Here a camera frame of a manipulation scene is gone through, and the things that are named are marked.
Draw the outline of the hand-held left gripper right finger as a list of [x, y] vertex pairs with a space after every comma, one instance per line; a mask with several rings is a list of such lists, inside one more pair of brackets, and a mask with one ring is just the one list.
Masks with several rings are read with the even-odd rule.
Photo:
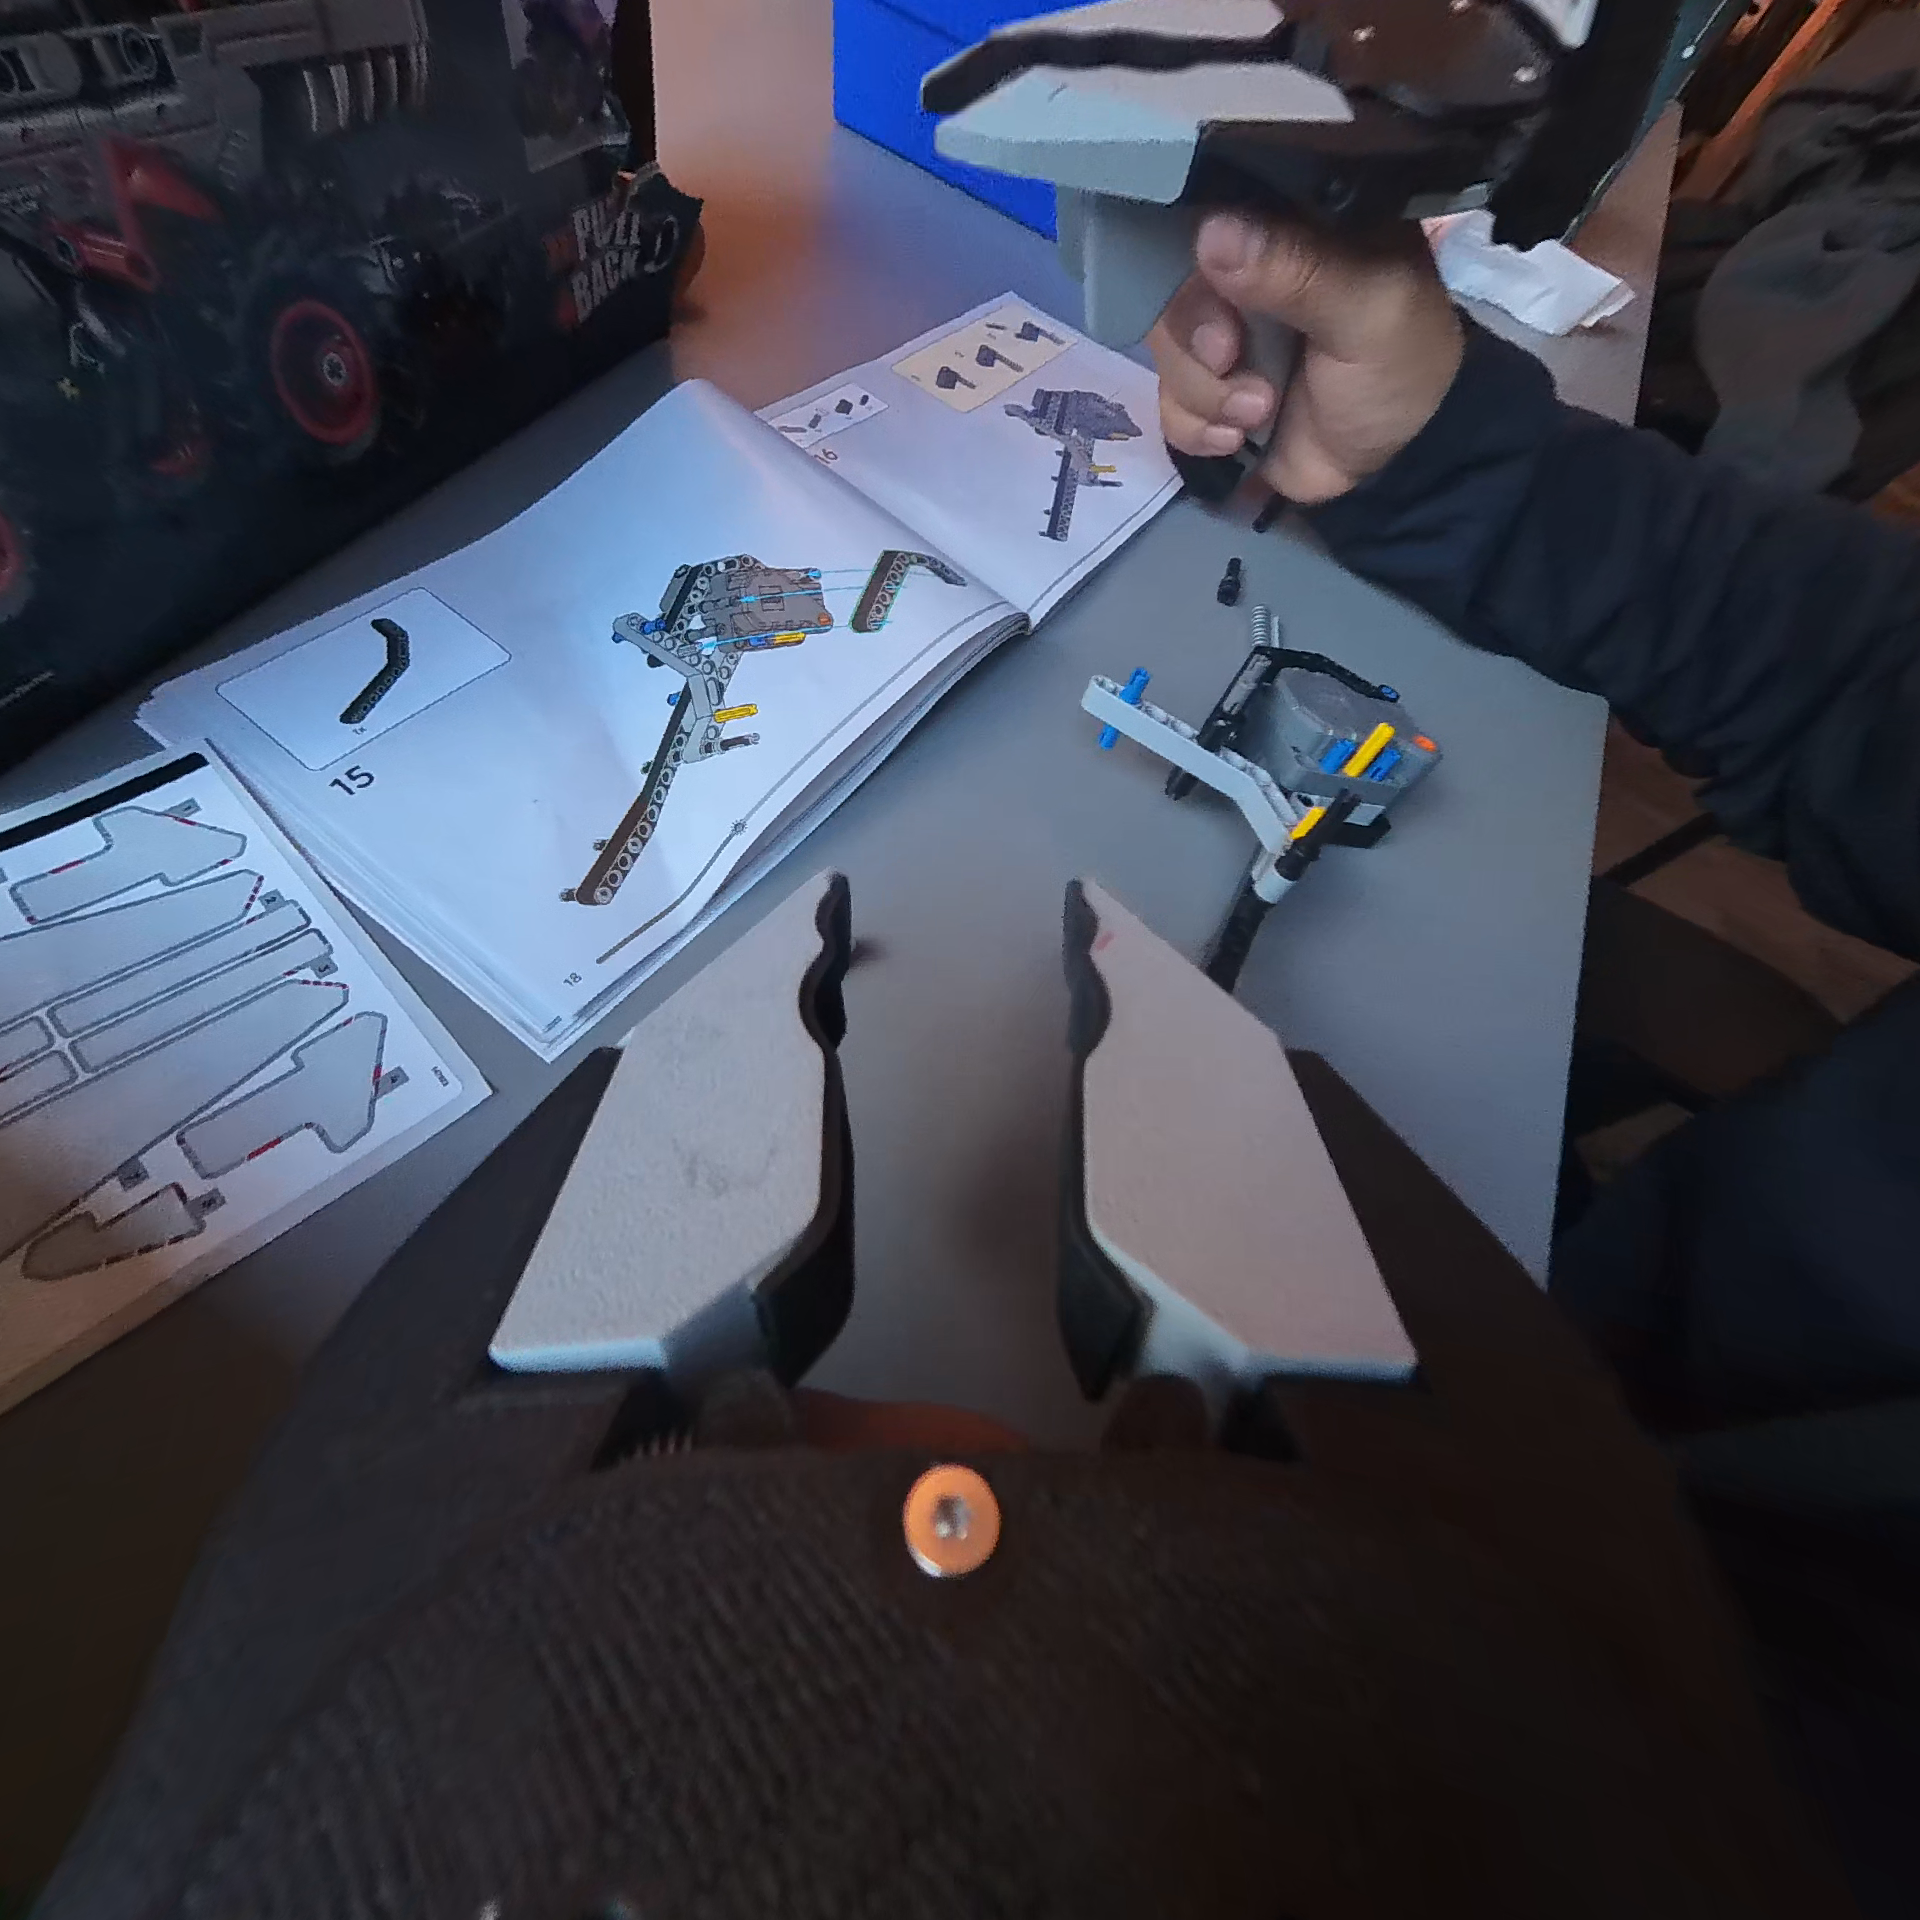
[[1062, 899], [1058, 1321], [1090, 1401], [1406, 1385], [1418, 1352], [1280, 1040], [1094, 880]]

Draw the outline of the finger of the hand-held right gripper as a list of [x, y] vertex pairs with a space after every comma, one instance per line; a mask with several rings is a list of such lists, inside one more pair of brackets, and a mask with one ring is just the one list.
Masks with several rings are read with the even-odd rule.
[[1290, 58], [1298, 35], [1271, 3], [1109, 3], [1004, 23], [932, 67], [918, 106], [950, 114], [1035, 70], [1173, 73]]
[[1344, 126], [1349, 99], [1295, 65], [1179, 70], [1040, 65], [990, 87], [934, 131], [948, 161], [1167, 207], [1211, 123]]

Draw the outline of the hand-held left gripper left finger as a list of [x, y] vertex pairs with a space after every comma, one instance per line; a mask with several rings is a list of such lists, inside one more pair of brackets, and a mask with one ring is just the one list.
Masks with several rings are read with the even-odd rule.
[[792, 1385], [827, 1354], [855, 1293], [850, 952], [847, 878], [821, 871], [635, 1025], [493, 1365]]

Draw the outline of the person's right forearm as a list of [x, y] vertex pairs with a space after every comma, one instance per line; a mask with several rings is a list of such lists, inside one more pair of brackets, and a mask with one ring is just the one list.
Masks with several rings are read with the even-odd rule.
[[1806, 912], [1916, 962], [1916, 533], [1570, 408], [1476, 325], [1412, 445], [1306, 518], [1363, 582], [1602, 697]]

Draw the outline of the open lego instruction booklet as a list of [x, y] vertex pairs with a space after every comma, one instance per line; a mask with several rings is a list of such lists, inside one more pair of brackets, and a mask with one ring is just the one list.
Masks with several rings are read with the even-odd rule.
[[134, 721], [551, 1062], [1176, 490], [1154, 375], [1004, 296], [758, 415], [688, 379]]

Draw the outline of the partly built lego assembly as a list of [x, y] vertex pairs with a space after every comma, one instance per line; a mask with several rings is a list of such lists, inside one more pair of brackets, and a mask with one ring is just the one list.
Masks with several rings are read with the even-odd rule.
[[1375, 849], [1390, 814], [1442, 760], [1400, 695], [1311, 651], [1251, 645], [1199, 728], [1144, 695], [1147, 673], [1124, 685], [1092, 678], [1084, 711], [1109, 752], [1126, 738], [1167, 769], [1165, 798], [1204, 787], [1237, 808], [1254, 853], [1204, 962], [1222, 990], [1269, 912], [1332, 849]]

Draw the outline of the lego sticker sheet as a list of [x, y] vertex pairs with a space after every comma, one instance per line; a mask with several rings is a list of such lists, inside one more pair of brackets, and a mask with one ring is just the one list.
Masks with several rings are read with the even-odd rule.
[[490, 1101], [213, 751], [3, 830], [3, 1410]]

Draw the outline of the black lego set box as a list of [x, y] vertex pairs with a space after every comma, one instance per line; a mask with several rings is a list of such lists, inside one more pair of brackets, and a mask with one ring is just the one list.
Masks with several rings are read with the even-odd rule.
[[643, 3], [3, 6], [3, 758], [668, 334]]

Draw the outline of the person's right hand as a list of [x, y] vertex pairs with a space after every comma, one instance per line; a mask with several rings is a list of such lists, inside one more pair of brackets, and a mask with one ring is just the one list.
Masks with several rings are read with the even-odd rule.
[[1464, 352], [1419, 224], [1327, 233], [1218, 210], [1144, 346], [1164, 441], [1232, 458], [1295, 505], [1344, 496], [1434, 419]]

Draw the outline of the blue plastic bin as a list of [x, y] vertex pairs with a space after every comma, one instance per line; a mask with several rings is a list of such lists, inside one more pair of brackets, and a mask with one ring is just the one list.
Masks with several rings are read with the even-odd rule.
[[832, 114], [839, 126], [955, 186], [1022, 230], [1054, 238], [1048, 184], [948, 162], [922, 107], [923, 75], [1000, 26], [1069, 9], [1069, 3], [832, 3]]

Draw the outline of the crumpled white paper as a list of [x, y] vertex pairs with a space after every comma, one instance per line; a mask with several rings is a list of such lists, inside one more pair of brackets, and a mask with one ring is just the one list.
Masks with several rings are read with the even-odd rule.
[[1557, 240], [1509, 248], [1495, 240], [1486, 209], [1423, 222], [1436, 270], [1455, 299], [1487, 304], [1549, 338], [1590, 329], [1622, 314], [1631, 289]]

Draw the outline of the brown slotted board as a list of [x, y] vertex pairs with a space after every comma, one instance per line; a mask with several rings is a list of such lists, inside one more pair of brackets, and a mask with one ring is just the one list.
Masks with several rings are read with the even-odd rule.
[[830, 3], [654, 3], [655, 133], [695, 195], [812, 182], [832, 137]]

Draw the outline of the grey jacket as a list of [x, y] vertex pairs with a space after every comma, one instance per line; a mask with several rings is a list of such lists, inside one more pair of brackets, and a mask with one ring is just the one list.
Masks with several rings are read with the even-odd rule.
[[1916, 462], [1916, 14], [1775, 97], [1728, 199], [1671, 209], [1639, 423], [1868, 498]]

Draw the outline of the person's leg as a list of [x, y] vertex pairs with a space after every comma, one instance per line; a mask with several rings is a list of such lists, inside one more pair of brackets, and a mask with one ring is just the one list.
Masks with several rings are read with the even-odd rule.
[[1552, 1296], [1699, 1493], [1916, 1528], [1916, 977], [1835, 1023], [1653, 902], [1590, 893], [1576, 1039], [1618, 1121], [1691, 1105], [1560, 1232]]

